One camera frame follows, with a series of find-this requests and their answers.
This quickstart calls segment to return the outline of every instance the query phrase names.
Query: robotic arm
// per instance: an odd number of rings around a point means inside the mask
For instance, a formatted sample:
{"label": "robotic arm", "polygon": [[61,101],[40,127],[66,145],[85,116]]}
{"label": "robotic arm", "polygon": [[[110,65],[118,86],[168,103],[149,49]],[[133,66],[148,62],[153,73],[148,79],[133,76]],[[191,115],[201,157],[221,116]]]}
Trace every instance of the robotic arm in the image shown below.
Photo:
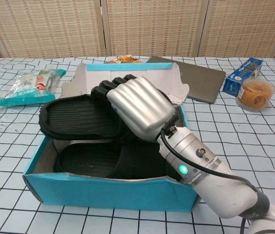
{"label": "robotic arm", "polygon": [[275,206],[248,180],[236,176],[189,129],[175,127],[173,105],[150,81],[127,75],[103,81],[92,93],[105,96],[136,136],[157,141],[160,154],[218,216],[240,216],[242,224],[250,220],[247,234],[275,234]]}

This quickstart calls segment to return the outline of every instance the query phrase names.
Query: laptop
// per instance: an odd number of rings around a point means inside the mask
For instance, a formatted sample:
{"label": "laptop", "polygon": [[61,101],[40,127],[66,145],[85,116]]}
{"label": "laptop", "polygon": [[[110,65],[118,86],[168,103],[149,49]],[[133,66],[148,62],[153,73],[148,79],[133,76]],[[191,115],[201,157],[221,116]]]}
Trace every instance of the laptop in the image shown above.
{"label": "laptop", "polygon": [[182,83],[190,86],[187,97],[213,104],[225,78],[225,72],[157,56],[147,62],[175,62],[180,68]]}

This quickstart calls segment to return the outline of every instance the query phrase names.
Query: plastic container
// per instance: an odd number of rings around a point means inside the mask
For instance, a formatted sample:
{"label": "plastic container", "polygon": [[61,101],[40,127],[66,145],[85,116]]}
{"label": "plastic container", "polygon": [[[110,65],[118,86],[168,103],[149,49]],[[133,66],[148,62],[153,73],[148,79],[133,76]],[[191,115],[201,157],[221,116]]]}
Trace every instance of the plastic container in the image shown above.
{"label": "plastic container", "polygon": [[236,97],[238,106],[247,111],[263,111],[275,92],[275,86],[262,79],[246,79]]}

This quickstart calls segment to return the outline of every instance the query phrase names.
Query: table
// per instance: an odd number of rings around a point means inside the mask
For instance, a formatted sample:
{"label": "table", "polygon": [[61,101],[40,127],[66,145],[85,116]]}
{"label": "table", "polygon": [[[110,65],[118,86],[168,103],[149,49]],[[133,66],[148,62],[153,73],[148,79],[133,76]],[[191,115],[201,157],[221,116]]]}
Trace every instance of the table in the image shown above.
{"label": "table", "polygon": [[[67,74],[51,91],[61,96],[61,84],[71,80],[79,63],[103,63],[115,57],[0,58],[0,98],[5,97],[17,74],[44,68],[61,68]],[[138,57],[146,62],[149,57]],[[230,74],[247,58],[173,59],[220,69]],[[275,59],[264,58],[261,78],[275,85]],[[250,180],[275,204],[275,94],[261,113],[240,109],[235,98],[220,92],[215,104],[191,99],[184,102],[190,129],[228,163]],[[241,218],[221,219],[201,202],[192,213],[146,212],[40,204],[22,180],[42,133],[40,105],[0,107],[0,233],[20,234],[237,234]]]}

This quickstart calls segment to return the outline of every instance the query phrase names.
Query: teal plastic packaging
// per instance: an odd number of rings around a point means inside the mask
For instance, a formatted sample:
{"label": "teal plastic packaging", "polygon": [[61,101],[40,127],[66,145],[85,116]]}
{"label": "teal plastic packaging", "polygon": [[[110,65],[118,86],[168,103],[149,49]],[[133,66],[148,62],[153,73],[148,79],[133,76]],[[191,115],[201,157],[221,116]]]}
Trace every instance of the teal plastic packaging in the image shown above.
{"label": "teal plastic packaging", "polygon": [[65,73],[62,69],[45,69],[19,75],[6,97],[0,99],[0,106],[30,105],[54,100],[55,95],[49,91],[51,81]]}

